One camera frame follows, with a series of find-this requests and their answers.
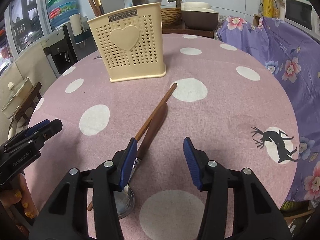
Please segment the microwave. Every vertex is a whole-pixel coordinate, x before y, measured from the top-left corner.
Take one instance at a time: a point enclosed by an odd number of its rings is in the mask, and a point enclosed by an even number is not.
[[[285,0],[284,20],[320,41],[320,19],[309,1]]]

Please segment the black deer silhouette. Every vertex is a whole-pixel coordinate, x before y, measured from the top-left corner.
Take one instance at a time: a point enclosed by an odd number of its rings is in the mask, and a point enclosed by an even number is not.
[[[289,138],[289,136],[280,131],[276,132],[276,131],[266,131],[266,132],[262,132],[261,130],[259,130],[256,127],[251,127],[252,129],[254,129],[254,131],[252,131],[253,136],[255,136],[257,133],[262,135],[262,138],[260,139],[261,142],[253,139],[256,144],[258,144],[257,148],[263,148],[264,147],[264,142],[268,141],[268,142],[274,142],[277,145],[277,149],[278,149],[278,155],[279,155],[279,161],[278,163],[281,163],[285,160],[290,160],[293,162],[297,162],[298,160],[295,160],[293,158],[291,158],[290,156],[292,156],[292,154],[294,154],[298,148],[296,147],[292,152],[289,152],[286,148],[285,148],[285,143],[284,141],[290,141],[293,139],[293,136],[291,138]]]

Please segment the hand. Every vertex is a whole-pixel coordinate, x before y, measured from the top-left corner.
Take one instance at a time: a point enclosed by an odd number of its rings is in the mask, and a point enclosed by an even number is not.
[[[22,206],[24,207],[24,213],[28,218],[34,218],[36,217],[39,212],[33,203],[33,200],[31,198],[31,193],[28,189],[28,185],[26,182],[26,179],[22,174],[18,175],[19,184],[21,187],[21,191],[18,189],[12,189],[12,190],[4,190],[0,192],[0,201],[3,205],[3,207],[7,210],[9,216],[14,219],[12,213],[8,210],[8,208],[11,205],[14,205],[21,201]],[[23,234],[26,235],[28,232],[24,227],[17,226],[20,231],[23,232]]]

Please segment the blue water bottle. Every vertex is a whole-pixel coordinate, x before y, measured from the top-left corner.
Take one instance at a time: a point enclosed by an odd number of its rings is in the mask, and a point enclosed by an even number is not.
[[[69,21],[71,15],[79,13],[76,0],[46,0],[50,24],[53,27]]]

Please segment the pink flower print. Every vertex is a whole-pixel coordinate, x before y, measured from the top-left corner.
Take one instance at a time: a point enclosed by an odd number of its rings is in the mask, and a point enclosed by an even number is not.
[[[260,18],[259,25],[258,25],[258,29],[262,30],[262,28],[263,28],[263,17]]]
[[[227,18],[228,21],[228,29],[234,30],[235,28],[238,28],[239,30],[243,30],[243,23],[246,24],[247,21],[244,19],[241,19],[239,17],[231,17],[229,16]]]
[[[282,80],[287,80],[289,78],[291,83],[294,83],[297,80],[296,74],[301,71],[301,66],[298,65],[299,59],[294,57],[292,61],[289,59],[285,62],[285,72],[282,76]]]
[[[313,169],[313,176],[308,176],[304,179],[304,189],[308,191],[304,199],[312,200],[320,197],[320,161],[317,162]]]

